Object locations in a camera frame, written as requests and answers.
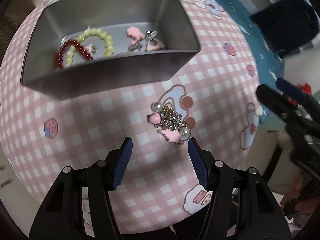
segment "red beaded bracelet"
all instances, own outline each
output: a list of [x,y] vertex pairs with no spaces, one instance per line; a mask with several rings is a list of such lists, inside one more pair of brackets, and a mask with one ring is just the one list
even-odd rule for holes
[[57,68],[58,69],[62,69],[63,68],[62,56],[63,56],[64,51],[66,50],[66,47],[68,47],[69,45],[75,46],[76,49],[82,55],[82,57],[84,57],[86,60],[93,60],[93,57],[91,57],[91,55],[88,53],[88,51],[84,47],[82,47],[77,41],[68,40],[65,43],[63,43],[63,45],[59,49],[59,53],[57,54]]

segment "table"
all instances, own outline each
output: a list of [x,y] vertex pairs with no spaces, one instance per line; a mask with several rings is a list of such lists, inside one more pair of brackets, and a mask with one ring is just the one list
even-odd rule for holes
[[[153,102],[170,97],[183,117],[194,120],[199,145],[239,168],[260,109],[255,60],[238,25],[214,0],[181,0],[202,50],[170,80],[59,101],[20,84],[31,32],[54,1],[30,13],[0,68],[0,141],[22,184],[41,202],[64,166],[88,167],[130,136],[134,146],[123,182],[110,192],[122,233],[160,229],[203,208],[211,194],[198,183],[187,142],[167,142],[147,115]],[[57,125],[57,133],[45,132],[47,125]]]

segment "metal tray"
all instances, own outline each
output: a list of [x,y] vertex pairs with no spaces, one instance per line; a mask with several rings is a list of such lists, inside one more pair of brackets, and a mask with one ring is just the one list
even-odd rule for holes
[[[115,52],[101,58],[103,42],[90,36],[81,43],[98,47],[93,61],[75,53],[69,68],[56,69],[63,42],[88,26],[112,35]],[[157,30],[165,50],[128,52],[129,26]],[[97,91],[170,79],[196,53],[200,43],[179,0],[60,0],[40,15],[24,58],[21,84],[65,99]]]

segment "beaded bracelet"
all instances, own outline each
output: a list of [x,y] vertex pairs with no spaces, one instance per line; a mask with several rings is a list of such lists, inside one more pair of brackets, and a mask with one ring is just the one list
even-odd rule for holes
[[[78,36],[77,42],[84,41],[85,38],[89,37],[90,35],[92,36],[96,35],[105,41],[105,46],[107,50],[103,54],[103,57],[109,57],[115,52],[115,49],[112,43],[112,36],[109,35],[106,31],[102,30],[101,28],[96,29],[96,28],[88,27],[82,34]],[[74,51],[75,49],[71,46],[69,51],[67,52],[66,67],[69,67],[71,65]]]
[[74,53],[74,51],[76,51],[76,49],[80,52],[80,54],[86,60],[93,60],[93,58],[88,53],[88,51],[84,47],[82,47],[77,41],[68,40],[65,43],[63,43],[63,45],[59,49],[59,53],[57,54],[57,68],[58,69],[62,69],[63,68],[62,56],[63,56],[63,53],[65,52],[66,47],[68,47],[69,45],[71,45],[72,49],[67,52],[67,63],[66,64],[68,64],[68,66],[70,66],[70,64],[72,63],[72,57],[70,57],[70,55],[72,53],[72,56],[73,56],[73,53]]

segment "blue gripper pad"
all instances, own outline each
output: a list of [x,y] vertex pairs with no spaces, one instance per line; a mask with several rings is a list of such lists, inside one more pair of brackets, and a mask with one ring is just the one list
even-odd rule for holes
[[133,147],[132,139],[130,137],[126,137],[120,149],[118,149],[119,151],[118,154],[120,156],[113,169],[112,186],[114,187],[114,189],[116,189],[122,182],[124,172],[127,168],[127,165],[131,157],[132,147]]
[[188,153],[200,185],[207,188],[209,186],[209,171],[204,164],[198,148],[199,146],[197,145],[196,140],[191,138],[188,141]]
[[280,89],[289,97],[291,97],[293,100],[297,101],[300,105],[304,105],[307,103],[307,95],[299,88],[289,83],[287,80],[283,78],[278,78],[276,81],[276,86],[278,89]]

